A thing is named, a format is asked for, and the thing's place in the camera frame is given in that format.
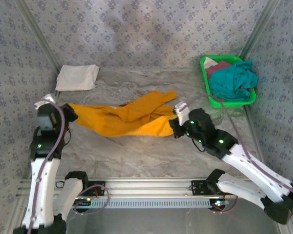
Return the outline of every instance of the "green basket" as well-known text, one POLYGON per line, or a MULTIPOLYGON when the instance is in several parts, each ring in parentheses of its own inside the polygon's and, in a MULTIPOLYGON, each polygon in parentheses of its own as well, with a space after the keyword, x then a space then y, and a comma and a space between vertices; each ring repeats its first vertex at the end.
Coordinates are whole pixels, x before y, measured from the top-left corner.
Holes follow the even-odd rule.
MULTIPOLYGON (((207 94, 210 94, 210 89, 209 89, 209 80, 208 80, 206 71, 204 69, 204 62, 205 62, 206 57, 214 60, 215 62, 220 62, 221 60, 226 61, 230 64, 235 64, 236 62, 243 62, 242 59, 240 59, 238 56, 235 56, 235 55, 207 55, 207 56, 204 56, 201 59, 201 68, 202 68, 202 72, 203 72, 203 77, 204 77, 204 82, 205 82, 207 94)), ((255 90, 252 88, 250 100, 248 100, 248 101, 224 101, 223 104, 227 108, 239 108, 244 105, 250 105, 253 102, 255 102, 255 100, 256 100, 256 93, 255 93, 255 90)), ((209 97, 209 103, 214 108, 221 108, 221 104, 218 101, 215 101, 211 97, 209 97)))

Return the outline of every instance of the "wire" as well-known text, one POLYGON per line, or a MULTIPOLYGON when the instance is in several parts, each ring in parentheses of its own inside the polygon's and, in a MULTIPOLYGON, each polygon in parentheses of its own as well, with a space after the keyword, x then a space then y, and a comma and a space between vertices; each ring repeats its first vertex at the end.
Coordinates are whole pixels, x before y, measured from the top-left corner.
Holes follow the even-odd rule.
POLYGON ((38 135, 39 129, 40 129, 40 127, 37 127, 37 128, 35 129, 33 138, 36 137, 36 136, 38 135))
POLYGON ((96 197, 98 198, 99 197, 99 194, 98 194, 97 188, 94 188, 94 191, 96 192, 96 197))
POLYGON ((195 144, 194 140, 193 140, 193 139, 191 139, 191 140, 192 140, 194 146, 195 146, 200 152, 205 152, 205 149, 204 149, 204 150, 201 150, 201 149, 195 144))
POLYGON ((265 176, 267 176, 269 179, 273 180, 274 182, 278 183, 279 185, 283 186, 284 188, 288 189, 290 192, 293 193, 293 188, 289 187, 288 185, 282 183, 280 180, 278 180, 277 178, 275 178, 274 176, 270 175, 269 173, 267 173, 264 169, 262 169, 256 162, 254 162, 245 146, 245 143, 243 142, 240 134, 239 134, 239 131, 236 127, 236 125, 234 124, 233 122, 233 119, 231 118, 229 112, 228 112, 228 109, 224 106, 223 104, 223 100, 217 98, 217 97, 214 97, 213 95, 209 95, 209 94, 202 94, 202 95, 198 95, 198 96, 195 96, 194 98, 192 98, 183 108, 180 109, 180 111, 183 111, 185 108, 189 107, 192 103, 194 103, 196 100, 200 99, 200 98, 213 98, 215 101, 218 101, 221 106, 222 106, 222 109, 225 109, 225 112, 229 118, 229 121, 230 123, 232 124, 233 126, 233 129, 237 135, 237 138, 242 146, 242 149, 245 153, 245 155, 247 156, 248 160, 250 160, 250 162, 261 172, 263 173, 265 176))
POLYGON ((234 209, 234 207, 235 207, 236 204, 238 203, 238 199, 239 199, 239 197, 236 196, 233 205, 232 205, 229 209, 227 209, 226 211, 221 210, 218 206, 215 206, 215 205, 212 205, 212 207, 214 207, 214 208, 216 208, 216 209, 219 209, 218 212, 220 212, 220 213, 228 213, 228 212, 230 212, 230 211, 232 211, 232 210, 234 209))
POLYGON ((40 181, 41 181, 42 172, 44 170, 44 167, 45 167, 47 161, 49 160, 49 158, 51 157, 51 155, 53 154, 53 152, 56 150, 57 146, 59 145, 59 143, 60 143, 60 141, 61 141, 61 139, 63 137, 64 128, 65 128, 65 117, 64 117, 64 113, 63 113, 63 110, 61 109, 61 107, 59 105, 53 103, 53 102, 50 102, 47 99, 41 99, 40 101, 46 101, 47 103, 51 104, 55 109, 58 110, 58 112, 60 113, 60 116, 61 116, 61 129, 60 129, 60 133, 59 133, 57 141, 55 142, 54 146, 52 147, 50 152, 45 157, 45 159, 42 162, 42 165, 41 165, 41 167, 40 167, 40 169, 38 171, 38 175, 37 175, 37 179, 36 179, 36 186, 35 186, 35 190, 34 190, 33 206, 32 206, 30 223, 29 223, 27 234, 31 234, 31 231, 32 231, 33 226, 34 226, 34 221, 37 219, 37 217, 36 217, 36 205, 37 205, 37 200, 38 200, 38 191, 39 191, 39 184, 40 184, 40 181))
POLYGON ((70 142, 71 138, 72 138, 72 133, 71 133, 70 129, 68 129, 68 133, 69 133, 69 140, 68 140, 68 142, 66 142, 64 144, 64 146, 67 145, 70 142))
POLYGON ((105 186, 101 185, 101 184, 95 184, 95 185, 92 185, 92 186, 90 186, 90 187, 88 187, 88 188, 82 190, 82 191, 78 194, 78 196, 81 196, 84 192, 86 192, 86 191, 88 191, 88 190, 90 190, 90 189, 96 188, 96 187, 101 187, 102 190, 105 190, 105 191, 106 191, 107 199, 106 199, 106 202, 105 202, 104 206, 102 206, 98 211, 95 211, 95 212, 91 212, 91 213, 80 213, 80 212, 77 211, 76 208, 77 208, 77 206, 78 206, 80 203, 82 203, 82 201, 81 201, 81 202, 78 202, 78 203, 74 206, 74 208, 73 208, 73 210, 75 211, 75 214, 77 214, 77 215, 94 215, 94 214, 97 214, 97 213, 101 212, 102 210, 104 210, 105 207, 109 204, 109 201, 110 201, 110 198, 111 198, 111 197, 110 197, 110 194, 109 194, 109 192, 108 192, 108 189, 107 189, 105 186))

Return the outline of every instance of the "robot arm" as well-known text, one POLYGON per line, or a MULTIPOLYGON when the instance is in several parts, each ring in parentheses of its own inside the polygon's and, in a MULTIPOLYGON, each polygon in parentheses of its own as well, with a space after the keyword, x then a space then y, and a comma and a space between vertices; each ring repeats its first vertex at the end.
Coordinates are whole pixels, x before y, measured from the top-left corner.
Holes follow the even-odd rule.
POLYGON ((210 116, 203 109, 190 111, 186 103, 180 102, 175 106, 174 112, 176 115, 169 123, 175 138, 186 134, 201 143, 207 153, 235 167, 251 180, 247 182, 237 179, 216 169, 207 178, 214 193, 237 195, 261 207, 274 221, 281 224, 288 222, 293 214, 293 193, 267 175, 276 177, 293 189, 292 181, 271 170, 249 152, 248 158, 238 140, 225 131, 215 129, 210 116))
MULTIPOLYGON (((46 95, 43 99, 55 103, 52 95, 46 95)), ((60 135, 62 119, 56 108, 47 101, 39 101, 35 107, 38 110, 39 128, 36 129, 30 145, 32 180, 29 201, 22 227, 15 229, 13 234, 26 234, 28 230, 35 230, 32 233, 65 234, 68 212, 78 194, 88 187, 85 172, 70 172, 65 177, 64 187, 53 205, 56 172, 60 164, 62 149, 65 146, 64 136, 69 131, 68 123, 76 120, 78 116, 68 104, 61 107, 65 117, 64 134, 46 162, 39 185, 37 185, 39 170, 60 135), (34 203, 35 192, 37 193, 36 203, 34 203), (33 209, 35 209, 34 219, 32 219, 33 209)))

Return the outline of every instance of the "orange cloth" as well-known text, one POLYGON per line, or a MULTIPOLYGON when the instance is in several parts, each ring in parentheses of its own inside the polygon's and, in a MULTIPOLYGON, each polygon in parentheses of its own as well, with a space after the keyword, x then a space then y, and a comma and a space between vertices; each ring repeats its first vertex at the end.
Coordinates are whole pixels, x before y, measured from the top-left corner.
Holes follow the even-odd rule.
POLYGON ((168 122, 173 112, 170 106, 163 104, 176 97, 176 91, 152 91, 125 106, 70 105, 78 115, 78 124, 105 137, 165 137, 173 134, 168 122))

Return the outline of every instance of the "wallpaper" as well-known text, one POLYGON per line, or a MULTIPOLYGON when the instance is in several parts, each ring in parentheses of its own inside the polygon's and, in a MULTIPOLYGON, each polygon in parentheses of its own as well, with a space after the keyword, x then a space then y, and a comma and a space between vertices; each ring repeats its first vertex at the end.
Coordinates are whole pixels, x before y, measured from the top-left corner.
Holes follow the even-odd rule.
POLYGON ((281 1, 249 58, 259 75, 250 111, 263 156, 293 180, 293 0, 281 1))
POLYGON ((0 234, 29 162, 34 103, 54 91, 55 77, 13 0, 0 0, 0 234))
POLYGON ((26 0, 60 64, 198 66, 238 54, 266 0, 26 0))

